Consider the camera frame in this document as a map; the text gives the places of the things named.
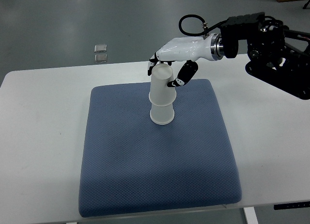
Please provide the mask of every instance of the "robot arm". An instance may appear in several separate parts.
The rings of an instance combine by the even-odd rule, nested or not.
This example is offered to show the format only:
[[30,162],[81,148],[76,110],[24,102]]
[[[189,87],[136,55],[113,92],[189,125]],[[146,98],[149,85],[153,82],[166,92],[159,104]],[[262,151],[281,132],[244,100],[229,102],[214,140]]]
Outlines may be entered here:
[[159,49],[150,59],[148,75],[158,62],[186,61],[177,78],[168,84],[169,87],[185,85],[198,70],[195,62],[199,58],[216,61],[223,58],[219,51],[220,34],[209,34],[206,37],[174,38]]
[[[187,33],[182,29],[182,21],[196,17],[202,21],[202,33]],[[185,61],[177,78],[168,87],[185,85],[198,70],[195,62],[199,58],[220,60],[223,56],[235,58],[238,41],[247,40],[250,62],[246,71],[281,90],[301,99],[310,99],[310,34],[289,30],[283,22],[265,16],[263,12],[230,17],[208,28],[197,15],[186,15],[179,22],[180,31],[190,37],[175,38],[159,49],[150,59],[148,75],[158,63]],[[220,28],[221,34],[209,33]],[[308,42],[305,51],[298,50],[285,42],[293,38]]]

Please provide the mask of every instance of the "blue fabric pad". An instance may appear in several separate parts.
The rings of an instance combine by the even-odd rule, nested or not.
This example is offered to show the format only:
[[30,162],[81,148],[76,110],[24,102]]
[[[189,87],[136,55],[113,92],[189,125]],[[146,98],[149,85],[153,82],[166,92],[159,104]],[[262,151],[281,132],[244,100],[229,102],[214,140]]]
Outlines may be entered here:
[[79,190],[82,217],[236,203],[241,188],[211,83],[177,88],[174,120],[150,119],[150,83],[92,90]]

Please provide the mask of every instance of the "black fingertip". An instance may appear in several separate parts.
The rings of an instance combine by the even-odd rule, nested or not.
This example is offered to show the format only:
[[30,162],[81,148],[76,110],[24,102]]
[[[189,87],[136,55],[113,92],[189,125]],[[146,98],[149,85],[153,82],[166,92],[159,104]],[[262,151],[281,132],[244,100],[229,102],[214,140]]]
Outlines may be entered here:
[[173,83],[173,81],[168,82],[167,86],[168,87],[174,87],[172,83]]

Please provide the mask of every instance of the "white paper cup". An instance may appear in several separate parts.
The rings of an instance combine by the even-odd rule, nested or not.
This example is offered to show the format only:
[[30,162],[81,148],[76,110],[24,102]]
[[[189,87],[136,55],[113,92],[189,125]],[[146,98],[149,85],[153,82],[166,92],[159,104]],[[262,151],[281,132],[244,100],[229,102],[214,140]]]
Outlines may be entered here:
[[150,117],[153,122],[159,125],[166,125],[174,118],[174,110],[172,103],[167,106],[157,106],[152,104]]
[[175,88],[167,87],[170,81],[173,81],[173,71],[169,65],[160,63],[152,69],[151,88],[149,93],[149,99],[152,104],[167,106],[175,100]]

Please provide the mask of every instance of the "gray floor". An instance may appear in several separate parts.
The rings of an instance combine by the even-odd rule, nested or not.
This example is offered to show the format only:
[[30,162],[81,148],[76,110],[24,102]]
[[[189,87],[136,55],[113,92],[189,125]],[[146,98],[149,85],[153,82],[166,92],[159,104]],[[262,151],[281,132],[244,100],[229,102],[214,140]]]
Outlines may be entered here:
[[[209,25],[265,11],[292,30],[310,32],[306,1],[275,0],[0,0],[0,84],[10,71],[94,64],[94,45],[108,45],[108,62],[147,61],[174,37],[179,19],[198,14]],[[201,31],[199,22],[184,23]],[[297,47],[304,47],[292,41]],[[241,42],[239,53],[246,53]],[[256,208],[260,224],[309,223],[310,209]],[[118,223],[105,221],[101,223]],[[123,223],[245,223],[242,210],[130,219]]]

